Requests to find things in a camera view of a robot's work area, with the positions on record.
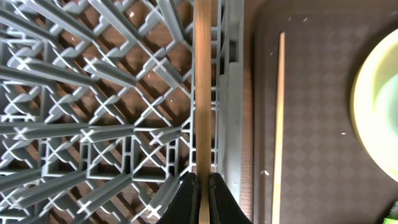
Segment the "dark brown serving tray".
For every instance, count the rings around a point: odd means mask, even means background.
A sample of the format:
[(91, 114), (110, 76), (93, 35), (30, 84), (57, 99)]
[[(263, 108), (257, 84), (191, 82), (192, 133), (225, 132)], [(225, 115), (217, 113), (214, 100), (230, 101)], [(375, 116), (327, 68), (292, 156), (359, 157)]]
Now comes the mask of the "dark brown serving tray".
[(396, 1), (267, 1), (256, 12), (254, 222), (272, 212), (279, 36), (285, 34), (281, 223), (382, 223), (397, 182), (350, 120), (354, 77), (397, 28)]

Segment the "green yellow snack wrapper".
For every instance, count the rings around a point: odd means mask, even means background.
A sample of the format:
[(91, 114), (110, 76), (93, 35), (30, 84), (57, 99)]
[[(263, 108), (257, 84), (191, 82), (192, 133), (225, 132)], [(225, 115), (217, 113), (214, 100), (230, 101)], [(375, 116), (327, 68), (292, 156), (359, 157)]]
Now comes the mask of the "green yellow snack wrapper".
[(393, 204), (382, 224), (398, 224), (398, 201)]

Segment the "grey plastic dishwasher rack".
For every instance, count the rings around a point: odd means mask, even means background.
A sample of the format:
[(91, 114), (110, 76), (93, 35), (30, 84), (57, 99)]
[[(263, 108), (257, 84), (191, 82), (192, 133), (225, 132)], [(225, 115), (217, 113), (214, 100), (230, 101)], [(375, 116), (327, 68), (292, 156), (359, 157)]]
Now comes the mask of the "grey plastic dishwasher rack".
[(1, 222), (156, 223), (196, 170), (193, 1), (1, 2)]

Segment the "yellow plate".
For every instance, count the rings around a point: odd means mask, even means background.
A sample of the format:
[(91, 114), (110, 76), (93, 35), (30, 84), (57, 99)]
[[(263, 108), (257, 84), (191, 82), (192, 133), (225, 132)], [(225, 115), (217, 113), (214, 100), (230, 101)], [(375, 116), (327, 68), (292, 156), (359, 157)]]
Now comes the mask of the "yellow plate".
[(397, 31), (380, 40), (360, 66), (350, 99), (354, 131), (372, 160), (397, 180)]

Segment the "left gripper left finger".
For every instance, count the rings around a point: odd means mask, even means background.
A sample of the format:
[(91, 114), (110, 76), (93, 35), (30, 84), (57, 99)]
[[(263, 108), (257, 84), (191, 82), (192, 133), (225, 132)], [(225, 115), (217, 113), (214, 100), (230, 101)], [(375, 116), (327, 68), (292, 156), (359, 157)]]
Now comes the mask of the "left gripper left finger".
[(157, 224), (198, 224), (199, 181), (188, 173)]

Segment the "wooden chopstick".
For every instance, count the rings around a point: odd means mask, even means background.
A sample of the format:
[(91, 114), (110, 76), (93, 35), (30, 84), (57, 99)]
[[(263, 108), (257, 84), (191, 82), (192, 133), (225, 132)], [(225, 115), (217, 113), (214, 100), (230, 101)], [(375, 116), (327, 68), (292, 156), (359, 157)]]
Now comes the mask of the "wooden chopstick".
[(277, 98), (275, 108), (274, 180), (272, 192), (271, 223), (280, 223), (282, 189), (282, 156), (284, 140), (284, 95), (285, 95), (285, 32), (279, 37), (279, 60), (277, 74)]
[(201, 186), (199, 223), (210, 222), (211, 174), (211, 1), (194, 1), (195, 133), (197, 175)]

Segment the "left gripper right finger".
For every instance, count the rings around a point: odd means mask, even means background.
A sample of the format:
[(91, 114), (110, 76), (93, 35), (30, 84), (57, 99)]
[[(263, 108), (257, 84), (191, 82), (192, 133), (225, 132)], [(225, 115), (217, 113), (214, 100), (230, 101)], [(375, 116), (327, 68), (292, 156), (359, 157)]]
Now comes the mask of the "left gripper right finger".
[(211, 224), (252, 224), (219, 173), (210, 175), (209, 184)]

